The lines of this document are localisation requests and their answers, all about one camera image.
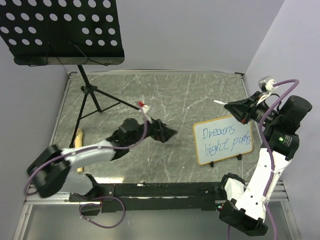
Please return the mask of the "white marker pen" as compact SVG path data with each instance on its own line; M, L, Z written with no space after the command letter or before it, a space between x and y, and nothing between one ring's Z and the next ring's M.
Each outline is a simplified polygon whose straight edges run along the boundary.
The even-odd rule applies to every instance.
M220 101L220 100L213 100L213 102L220 104L220 105L223 105L223 106L227 104L227 103Z

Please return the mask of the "yellow framed small whiteboard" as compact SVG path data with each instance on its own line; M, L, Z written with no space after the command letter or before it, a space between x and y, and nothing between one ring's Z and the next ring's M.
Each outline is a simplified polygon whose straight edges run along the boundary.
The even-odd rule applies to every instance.
M193 136L201 166L253 150L252 123L242 124L231 115L195 123Z

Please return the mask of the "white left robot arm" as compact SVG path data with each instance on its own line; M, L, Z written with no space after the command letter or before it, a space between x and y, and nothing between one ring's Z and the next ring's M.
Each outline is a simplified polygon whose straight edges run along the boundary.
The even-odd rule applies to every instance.
M150 118L139 124L136 119L127 118L110 137L96 144L63 149L50 145L27 168L28 182L34 184L41 198L76 192L93 201L99 195L97 182L88 173L76 173L76 169L120 159L148 137L165 143L175 134L176 130L159 119Z

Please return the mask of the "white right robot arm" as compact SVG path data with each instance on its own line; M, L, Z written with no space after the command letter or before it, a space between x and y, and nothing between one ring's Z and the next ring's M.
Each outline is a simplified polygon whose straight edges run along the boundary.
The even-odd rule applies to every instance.
M273 110L263 97L257 91L246 99L224 104L241 124L253 120L264 129L258 162L249 183L227 173L218 187L219 195L226 199L219 209L219 219L250 237L264 236L268 231L268 204L280 176L299 148L296 131L313 107L306 99L292 95L281 109Z

